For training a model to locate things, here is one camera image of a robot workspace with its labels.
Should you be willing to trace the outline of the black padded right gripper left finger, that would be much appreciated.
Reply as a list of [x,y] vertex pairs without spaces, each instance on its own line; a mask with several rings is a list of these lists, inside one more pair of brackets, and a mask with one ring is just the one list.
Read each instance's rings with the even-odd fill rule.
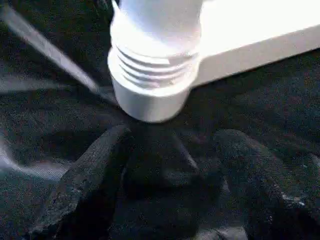
[[105,240],[113,219],[132,133],[113,126],[61,177],[38,219],[33,240]]

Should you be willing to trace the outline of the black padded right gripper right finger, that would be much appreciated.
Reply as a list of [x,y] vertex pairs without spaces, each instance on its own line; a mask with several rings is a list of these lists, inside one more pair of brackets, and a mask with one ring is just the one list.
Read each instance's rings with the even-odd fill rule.
[[251,240],[320,237],[320,158],[308,151],[273,153],[234,130],[214,134],[230,192],[243,209]]

